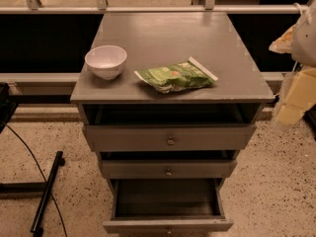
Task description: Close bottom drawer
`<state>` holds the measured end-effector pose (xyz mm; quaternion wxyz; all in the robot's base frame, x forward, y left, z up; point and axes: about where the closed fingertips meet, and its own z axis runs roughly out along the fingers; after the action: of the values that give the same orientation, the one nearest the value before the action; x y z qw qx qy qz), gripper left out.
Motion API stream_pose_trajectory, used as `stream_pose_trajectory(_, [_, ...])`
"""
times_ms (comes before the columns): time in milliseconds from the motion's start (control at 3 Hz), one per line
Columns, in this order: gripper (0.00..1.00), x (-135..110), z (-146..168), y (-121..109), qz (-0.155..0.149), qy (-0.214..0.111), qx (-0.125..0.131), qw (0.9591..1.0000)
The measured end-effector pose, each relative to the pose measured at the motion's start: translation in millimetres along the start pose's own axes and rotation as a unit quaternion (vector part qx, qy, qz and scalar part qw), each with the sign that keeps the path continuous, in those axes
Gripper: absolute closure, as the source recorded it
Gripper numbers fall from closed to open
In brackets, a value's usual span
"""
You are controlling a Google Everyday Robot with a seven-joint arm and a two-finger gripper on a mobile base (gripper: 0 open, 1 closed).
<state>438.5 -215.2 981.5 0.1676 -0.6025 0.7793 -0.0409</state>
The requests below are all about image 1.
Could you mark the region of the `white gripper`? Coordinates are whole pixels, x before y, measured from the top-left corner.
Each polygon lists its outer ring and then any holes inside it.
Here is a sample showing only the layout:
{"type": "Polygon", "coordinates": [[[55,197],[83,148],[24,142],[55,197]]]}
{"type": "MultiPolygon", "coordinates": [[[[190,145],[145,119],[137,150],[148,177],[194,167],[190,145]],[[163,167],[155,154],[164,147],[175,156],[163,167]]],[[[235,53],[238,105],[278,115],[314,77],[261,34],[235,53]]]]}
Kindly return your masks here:
{"type": "Polygon", "coordinates": [[[293,78],[287,94],[289,105],[277,104],[271,120],[272,129],[286,132],[316,104],[316,68],[304,66],[293,78]]]}

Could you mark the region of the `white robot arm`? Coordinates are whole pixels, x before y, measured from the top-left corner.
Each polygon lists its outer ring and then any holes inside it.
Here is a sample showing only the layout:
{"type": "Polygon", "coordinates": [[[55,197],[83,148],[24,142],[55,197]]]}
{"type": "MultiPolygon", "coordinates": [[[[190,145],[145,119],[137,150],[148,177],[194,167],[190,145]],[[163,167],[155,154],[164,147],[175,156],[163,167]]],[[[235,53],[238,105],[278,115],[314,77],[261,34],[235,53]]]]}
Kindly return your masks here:
{"type": "Polygon", "coordinates": [[[278,131],[293,127],[316,105],[316,1],[306,10],[297,3],[294,6],[300,12],[299,19],[269,46],[269,51],[289,53],[301,65],[281,83],[272,119],[272,128],[278,131]]]}

